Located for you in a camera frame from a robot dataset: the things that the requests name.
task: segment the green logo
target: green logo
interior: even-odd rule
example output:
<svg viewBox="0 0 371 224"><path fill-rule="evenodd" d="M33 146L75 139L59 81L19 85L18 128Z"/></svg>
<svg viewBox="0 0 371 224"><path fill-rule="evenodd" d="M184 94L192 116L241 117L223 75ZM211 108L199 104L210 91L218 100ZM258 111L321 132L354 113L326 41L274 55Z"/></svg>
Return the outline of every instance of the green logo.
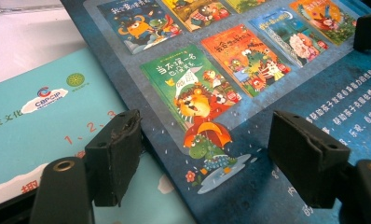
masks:
<svg viewBox="0 0 371 224"><path fill-rule="evenodd" d="M72 75L67 77L66 83L67 83L67 85L69 85L71 87L77 87L77 86L83 84L84 80L85 80L85 78L82 74L73 73Z"/></svg>

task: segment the orange book cover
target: orange book cover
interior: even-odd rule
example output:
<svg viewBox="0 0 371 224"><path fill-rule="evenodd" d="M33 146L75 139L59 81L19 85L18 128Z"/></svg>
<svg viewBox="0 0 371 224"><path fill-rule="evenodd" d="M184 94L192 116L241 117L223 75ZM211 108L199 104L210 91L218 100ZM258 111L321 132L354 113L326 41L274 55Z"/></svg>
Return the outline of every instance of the orange book cover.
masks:
<svg viewBox="0 0 371 224"><path fill-rule="evenodd" d="M244 24L205 38L201 44L250 97L291 70Z"/></svg>
<svg viewBox="0 0 371 224"><path fill-rule="evenodd" d="M297 0L289 6L336 45L355 32L356 20L330 0Z"/></svg>

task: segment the blue book cover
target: blue book cover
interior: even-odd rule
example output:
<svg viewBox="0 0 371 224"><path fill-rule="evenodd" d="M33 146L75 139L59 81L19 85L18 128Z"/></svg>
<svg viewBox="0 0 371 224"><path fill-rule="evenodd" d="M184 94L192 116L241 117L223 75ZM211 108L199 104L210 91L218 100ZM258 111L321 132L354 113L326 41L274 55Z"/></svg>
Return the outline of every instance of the blue book cover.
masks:
<svg viewBox="0 0 371 224"><path fill-rule="evenodd" d="M277 8L249 21L282 53L299 67L328 49L328 44L285 7Z"/></svg>
<svg viewBox="0 0 371 224"><path fill-rule="evenodd" d="M117 0L98 9L132 54L182 33L155 0Z"/></svg>

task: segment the book title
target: book title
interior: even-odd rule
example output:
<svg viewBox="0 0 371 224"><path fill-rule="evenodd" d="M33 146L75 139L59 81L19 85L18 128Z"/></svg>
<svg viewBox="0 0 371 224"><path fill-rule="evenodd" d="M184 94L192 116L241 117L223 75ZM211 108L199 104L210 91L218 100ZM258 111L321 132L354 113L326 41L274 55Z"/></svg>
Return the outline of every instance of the book title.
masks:
<svg viewBox="0 0 371 224"><path fill-rule="evenodd" d="M310 4L305 4L304 7L308 11L312 11L314 8L319 7L322 4L326 4L329 0L316 0L311 2Z"/></svg>
<svg viewBox="0 0 371 224"><path fill-rule="evenodd" d="M173 62L159 65L156 69L161 75L169 74L171 77L173 77L178 74L183 74L191 67L194 67L195 64L193 61L196 59L197 57L193 53L188 53L185 58L175 58Z"/></svg>
<svg viewBox="0 0 371 224"><path fill-rule="evenodd" d="M279 22L279 21L284 21L285 19L287 19L287 18L290 18L290 13L289 12L284 12L283 14L281 14L278 18L276 18L276 19L270 19L270 20L268 20L268 21L266 21L266 22L263 22L263 23L261 23L260 25L259 25L259 28L261 29L261 30L265 30L265 29L267 29L270 25L273 25L273 24L275 24L275 23L277 23L277 22Z"/></svg>
<svg viewBox="0 0 371 224"><path fill-rule="evenodd" d="M116 15L117 13L120 13L120 12L124 12L128 10L132 10L137 7L145 6L148 3L150 3L150 0L139 0L132 4L125 3L122 5L122 7L112 7L110 10L113 14Z"/></svg>
<svg viewBox="0 0 371 224"><path fill-rule="evenodd" d="M221 52L224 49L234 46L236 43L241 42L243 39L250 37L250 34L235 35L230 38L228 41L220 41L220 43L214 47L215 51Z"/></svg>

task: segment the printed logo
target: printed logo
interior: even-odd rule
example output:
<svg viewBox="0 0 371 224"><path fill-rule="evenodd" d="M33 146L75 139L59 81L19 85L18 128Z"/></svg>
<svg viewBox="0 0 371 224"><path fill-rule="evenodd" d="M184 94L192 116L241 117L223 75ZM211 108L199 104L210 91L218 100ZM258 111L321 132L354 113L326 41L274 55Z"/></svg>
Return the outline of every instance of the printed logo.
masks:
<svg viewBox="0 0 371 224"><path fill-rule="evenodd" d="M48 91L48 87L42 87L38 92L37 96L47 97L51 94L51 91Z"/></svg>
<svg viewBox="0 0 371 224"><path fill-rule="evenodd" d="M42 87L37 92L36 98L29 101L21 109L22 114L32 113L36 110L44 108L50 104L53 104L63 98L67 94L67 90L59 89L54 91L49 91L48 87Z"/></svg>
<svg viewBox="0 0 371 224"><path fill-rule="evenodd" d="M80 73L73 73L66 79L67 85L71 87L77 87L84 83L84 76Z"/></svg>

